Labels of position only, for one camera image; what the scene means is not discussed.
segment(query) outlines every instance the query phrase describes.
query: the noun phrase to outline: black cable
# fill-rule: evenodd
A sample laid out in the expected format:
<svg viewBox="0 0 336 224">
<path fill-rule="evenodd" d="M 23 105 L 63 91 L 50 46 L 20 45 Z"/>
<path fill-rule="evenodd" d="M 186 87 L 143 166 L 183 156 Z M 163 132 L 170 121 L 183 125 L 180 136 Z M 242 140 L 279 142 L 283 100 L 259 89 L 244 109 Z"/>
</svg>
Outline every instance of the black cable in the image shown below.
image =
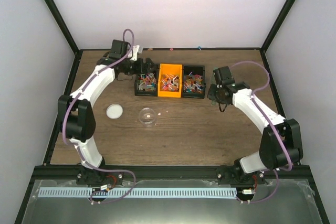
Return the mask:
<svg viewBox="0 0 336 224">
<path fill-rule="evenodd" d="M 221 107 L 220 103 L 218 103 L 218 107 L 219 107 L 219 111 L 224 112 L 226 110 L 227 104 L 225 105 L 225 107 L 223 108 L 223 110 L 222 110 L 222 107 Z"/>
</svg>

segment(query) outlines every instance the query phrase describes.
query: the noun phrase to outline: metal frame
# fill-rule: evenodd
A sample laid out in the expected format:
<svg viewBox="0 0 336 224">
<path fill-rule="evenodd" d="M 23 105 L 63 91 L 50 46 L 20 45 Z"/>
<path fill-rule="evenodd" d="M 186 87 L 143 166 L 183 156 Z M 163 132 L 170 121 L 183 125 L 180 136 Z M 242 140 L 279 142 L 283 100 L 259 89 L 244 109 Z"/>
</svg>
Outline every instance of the metal frame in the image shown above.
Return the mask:
<svg viewBox="0 0 336 224">
<path fill-rule="evenodd" d="M 70 94 L 73 82 L 76 77 L 80 59 L 83 50 L 79 50 L 66 23 L 64 22 L 55 2 L 53 0 L 45 0 L 48 8 L 50 9 L 53 17 L 55 18 L 57 24 L 59 25 L 64 37 L 72 48 L 75 58 L 71 67 L 70 76 L 64 91 L 64 94 Z M 274 96 L 276 107 L 278 112 L 285 116 L 283 111 L 281 101 L 271 75 L 271 71 L 268 66 L 267 58 L 265 52 L 269 48 L 271 42 L 273 41 L 276 33 L 280 29 L 282 23 L 284 22 L 287 14 L 289 13 L 295 0 L 286 0 L 283 8 L 281 9 L 272 29 L 270 30 L 263 46 L 261 48 L 202 48 L 202 50 L 259 50 L 261 54 L 261 59 L 264 63 L 265 68 L 270 73 L 270 87 Z M 109 50 L 109 49 L 89 49 L 89 50 Z M 168 48 L 155 48 L 154 50 L 169 50 Z M 198 50 L 197 48 L 174 48 L 174 50 Z M 26 194 L 24 196 L 23 202 L 21 204 L 20 210 L 18 212 L 15 223 L 21 223 L 25 214 L 25 210 L 33 189 L 35 180 L 40 179 L 78 179 L 77 175 L 80 172 L 81 166 L 76 165 L 51 165 L 50 160 L 54 151 L 56 139 L 58 136 L 58 131 L 56 128 L 56 123 L 54 125 L 47 152 L 44 158 L 44 164 L 41 166 L 36 166 L 34 168 L 32 177 L 28 184 Z M 132 170 L 137 180 L 144 179 L 208 179 L 217 180 L 216 170 L 219 166 L 106 166 L 107 169 L 130 169 Z M 295 165 L 291 172 L 279 171 L 279 177 L 281 179 L 307 179 L 311 189 L 314 190 L 317 207 L 319 209 L 319 214 L 321 216 L 322 222 L 324 224 L 329 224 L 327 214 L 325 212 L 323 203 L 321 201 L 320 195 L 318 193 L 315 181 L 313 179 L 311 170 L 309 166 Z M 265 173 L 265 179 L 275 178 L 272 172 Z"/>
<path fill-rule="evenodd" d="M 131 169 L 138 180 L 154 179 L 202 179 L 218 180 L 216 170 L 219 166 L 106 166 L 107 169 Z M 68 179 L 78 180 L 77 175 L 81 167 L 78 165 L 41 165 L 36 166 L 30 179 L 25 197 L 21 204 L 15 223 L 19 224 L 24 218 L 27 204 L 32 193 L 35 180 Z M 307 179 L 309 186 L 314 190 L 314 199 L 318 207 L 323 224 L 329 224 L 328 216 L 323 207 L 310 167 L 296 165 L 291 172 L 279 171 L 280 179 Z M 264 179 L 274 179 L 273 172 L 265 172 Z"/>
</svg>

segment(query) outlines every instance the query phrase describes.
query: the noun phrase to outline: glass petri dish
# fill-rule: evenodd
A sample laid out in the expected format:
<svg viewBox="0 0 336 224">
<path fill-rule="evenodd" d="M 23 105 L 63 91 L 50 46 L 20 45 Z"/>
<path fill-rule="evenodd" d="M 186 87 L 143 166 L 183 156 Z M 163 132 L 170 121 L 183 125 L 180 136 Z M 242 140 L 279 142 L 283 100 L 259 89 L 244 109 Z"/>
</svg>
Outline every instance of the glass petri dish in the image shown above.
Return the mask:
<svg viewBox="0 0 336 224">
<path fill-rule="evenodd" d="M 144 108 L 139 113 L 139 120 L 145 127 L 156 125 L 156 112 L 151 108 Z"/>
</svg>

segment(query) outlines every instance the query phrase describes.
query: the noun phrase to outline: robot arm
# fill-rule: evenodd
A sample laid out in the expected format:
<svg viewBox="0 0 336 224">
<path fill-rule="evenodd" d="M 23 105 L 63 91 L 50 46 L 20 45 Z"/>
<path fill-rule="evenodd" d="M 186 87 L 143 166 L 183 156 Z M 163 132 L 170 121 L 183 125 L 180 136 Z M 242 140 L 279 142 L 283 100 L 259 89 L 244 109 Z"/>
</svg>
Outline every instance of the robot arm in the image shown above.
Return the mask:
<svg viewBox="0 0 336 224">
<path fill-rule="evenodd" d="M 222 67 L 213 71 L 216 84 L 211 84 L 207 97 L 219 104 L 233 105 L 243 111 L 257 126 L 262 134 L 259 152 L 237 159 L 229 170 L 237 181 L 245 175 L 264 169 L 275 169 L 287 165 L 275 133 L 269 123 L 252 102 L 252 90 L 244 82 L 235 82 L 229 67 Z M 300 126 L 294 119 L 286 120 L 283 116 L 271 110 L 256 96 L 255 102 L 263 110 L 275 126 L 282 138 L 292 162 L 298 162 L 303 157 Z"/>
<path fill-rule="evenodd" d="M 65 113 L 69 108 L 70 102 L 79 95 L 72 110 L 77 111 L 71 113 L 68 117 L 66 125 L 66 137 L 74 144 L 76 149 L 80 149 L 85 161 L 94 167 L 99 167 L 103 162 L 103 157 L 97 150 L 94 142 L 93 133 L 96 128 L 95 117 L 93 116 L 92 107 L 103 90 L 123 72 L 128 75 L 146 73 L 156 69 L 156 65 L 150 59 L 138 59 L 138 54 L 142 49 L 140 46 L 134 46 L 132 52 L 129 53 L 126 60 L 122 61 L 115 68 L 107 68 L 106 66 L 121 58 L 123 52 L 126 51 L 128 43 L 125 41 L 114 40 L 112 43 L 111 53 L 103 56 L 94 68 L 89 78 L 71 95 L 62 95 L 58 100 L 58 127 L 61 131 Z M 83 166 L 90 168 L 82 161 Z"/>
</svg>

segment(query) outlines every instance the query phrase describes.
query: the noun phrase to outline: wooden table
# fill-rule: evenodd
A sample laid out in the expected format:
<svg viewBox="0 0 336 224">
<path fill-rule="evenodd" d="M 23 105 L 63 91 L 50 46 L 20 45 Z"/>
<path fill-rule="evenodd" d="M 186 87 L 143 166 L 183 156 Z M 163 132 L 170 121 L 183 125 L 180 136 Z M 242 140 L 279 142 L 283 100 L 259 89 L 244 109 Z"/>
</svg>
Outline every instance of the wooden table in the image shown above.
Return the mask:
<svg viewBox="0 0 336 224">
<path fill-rule="evenodd" d="M 104 53 L 83 52 L 72 90 L 87 79 Z M 262 64 L 258 50 L 154 50 L 144 51 L 141 57 L 149 57 L 155 63 L 205 65 L 207 90 L 215 67 L 244 60 Z M 264 71 L 252 64 L 237 66 L 232 73 L 236 81 L 244 80 L 252 89 L 263 86 L 267 80 Z M 269 87 L 259 92 L 258 97 L 276 111 Z M 116 120 L 106 116 L 107 107 L 113 103 L 123 107 L 123 115 Z M 139 112 L 146 107 L 161 113 L 153 128 L 144 128 L 139 122 Z M 233 106 L 220 113 L 218 106 L 212 106 L 207 98 L 136 97 L 134 80 L 110 84 L 95 103 L 93 112 L 97 148 L 111 165 L 229 165 L 257 151 L 261 140 L 254 124 Z M 75 149 L 65 145 L 59 135 L 51 163 L 78 162 Z"/>
</svg>

